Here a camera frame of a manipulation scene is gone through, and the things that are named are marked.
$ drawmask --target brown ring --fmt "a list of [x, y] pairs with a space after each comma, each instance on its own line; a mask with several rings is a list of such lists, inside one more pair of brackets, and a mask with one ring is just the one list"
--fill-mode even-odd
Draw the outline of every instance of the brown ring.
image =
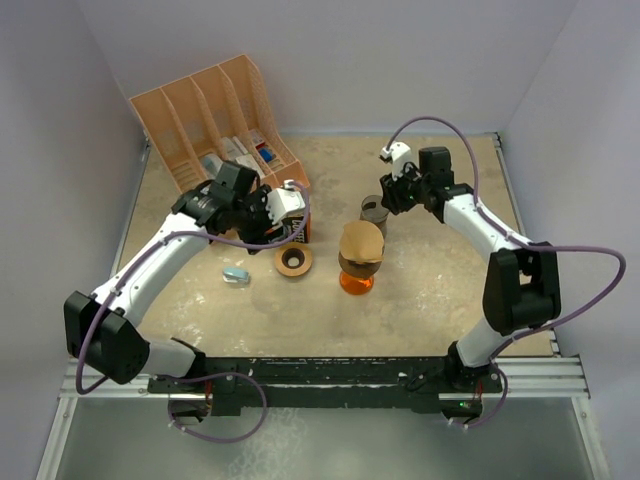
[[[298, 259], [298, 265], [295, 267], [288, 265], [289, 260], [292, 258]], [[313, 256], [309, 247], [302, 243], [292, 242], [280, 247], [276, 251], [274, 260], [276, 262], [276, 270], [282, 275], [285, 277], [299, 277], [309, 271], [313, 263]]]

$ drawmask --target beige tabletop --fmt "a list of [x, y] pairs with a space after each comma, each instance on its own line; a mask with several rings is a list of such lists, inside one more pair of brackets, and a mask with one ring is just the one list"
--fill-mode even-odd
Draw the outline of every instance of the beige tabletop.
[[[385, 258], [373, 289], [351, 296], [338, 284], [343, 225], [358, 219], [360, 203], [380, 194], [389, 167], [378, 160], [387, 137], [289, 137], [312, 186], [313, 266], [290, 279], [274, 266], [274, 252], [249, 256], [221, 244], [196, 255], [149, 309], [140, 330], [176, 336], [209, 356], [442, 355], [482, 315], [486, 266], [461, 235], [422, 207], [389, 216]], [[456, 181], [472, 183], [468, 155], [453, 137], [403, 138], [451, 150]], [[484, 203], [516, 227], [504, 176], [490, 137], [473, 137]], [[158, 230], [178, 197], [154, 151], [147, 165], [125, 243], [122, 264]], [[245, 268], [251, 283], [224, 283], [226, 266]], [[550, 355], [549, 337], [536, 335], [507, 350]]]

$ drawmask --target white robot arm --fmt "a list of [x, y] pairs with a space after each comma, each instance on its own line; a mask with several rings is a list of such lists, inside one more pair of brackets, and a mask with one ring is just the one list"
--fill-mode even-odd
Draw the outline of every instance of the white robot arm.
[[[446, 148], [421, 149], [419, 166], [413, 163], [411, 149], [402, 142], [383, 148], [380, 158], [391, 163], [392, 170], [380, 179], [384, 207], [397, 215], [423, 205], [440, 222], [466, 237], [488, 265], [483, 295], [485, 316], [449, 351], [462, 368], [486, 367], [493, 353], [510, 337], [559, 316], [556, 254], [532, 252], [513, 242], [516, 239], [521, 244], [531, 244], [484, 205], [476, 205], [469, 185], [455, 183]], [[480, 216], [478, 206], [503, 227], [506, 236]], [[522, 276], [528, 281], [521, 284]]]
[[[233, 228], [246, 244], [275, 246], [291, 233], [282, 221], [305, 210], [304, 198], [287, 182], [285, 188], [252, 191], [256, 177], [251, 169], [225, 163], [214, 181], [179, 198], [158, 232], [116, 275], [88, 297], [73, 293], [64, 306], [69, 353], [78, 357], [90, 342], [86, 363], [118, 383], [138, 373], [185, 376], [195, 349], [177, 339], [143, 338], [137, 328], [158, 294], [213, 235]], [[100, 308], [105, 316], [96, 320]], [[94, 321], [99, 327], [87, 339]]]

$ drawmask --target blue eraser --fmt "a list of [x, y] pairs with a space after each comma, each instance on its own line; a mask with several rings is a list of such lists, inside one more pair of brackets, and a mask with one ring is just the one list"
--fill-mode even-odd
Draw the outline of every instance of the blue eraser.
[[225, 267], [222, 270], [222, 278], [227, 283], [249, 283], [249, 272], [244, 268]]
[[262, 158], [264, 158], [264, 161], [267, 163], [273, 160], [273, 155], [271, 155], [271, 152], [266, 148], [261, 148], [260, 150], [258, 150], [258, 153]]

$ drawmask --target gray wall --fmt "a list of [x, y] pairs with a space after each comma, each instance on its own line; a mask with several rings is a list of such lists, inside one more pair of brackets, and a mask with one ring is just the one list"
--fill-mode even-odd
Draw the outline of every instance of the gray wall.
[[127, 96], [244, 52], [282, 130], [386, 132], [504, 128], [576, 0], [78, 3]]
[[66, 362], [62, 304], [109, 272], [142, 141], [73, 1], [0, 3], [2, 478], [35, 478]]
[[[621, 249], [626, 279], [561, 328], [580, 353], [615, 478], [640, 470], [640, 3], [581, 0], [505, 134], [506, 161], [536, 239]], [[563, 256], [564, 309], [601, 289], [615, 261]]]

